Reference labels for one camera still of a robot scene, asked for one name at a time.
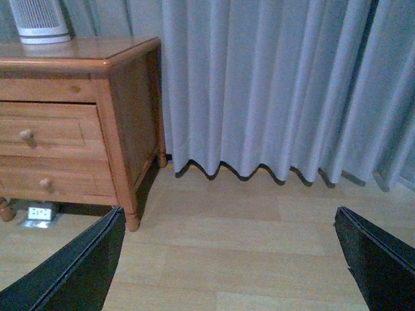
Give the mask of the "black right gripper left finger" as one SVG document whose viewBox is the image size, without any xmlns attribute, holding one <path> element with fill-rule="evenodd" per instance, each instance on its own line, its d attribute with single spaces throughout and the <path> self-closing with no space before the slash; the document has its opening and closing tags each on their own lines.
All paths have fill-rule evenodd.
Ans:
<svg viewBox="0 0 415 311">
<path fill-rule="evenodd" d="M 124 236 L 124 211 L 114 207 L 45 262 L 1 290 L 1 309 L 101 310 Z"/>
</svg>

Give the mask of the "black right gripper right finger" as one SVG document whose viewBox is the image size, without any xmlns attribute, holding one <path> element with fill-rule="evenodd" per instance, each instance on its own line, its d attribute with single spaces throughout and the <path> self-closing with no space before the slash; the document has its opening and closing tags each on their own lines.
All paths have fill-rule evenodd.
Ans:
<svg viewBox="0 0 415 311">
<path fill-rule="evenodd" d="M 370 310 L 414 310 L 414 248 L 347 207 L 335 215 L 335 231 Z"/>
</svg>

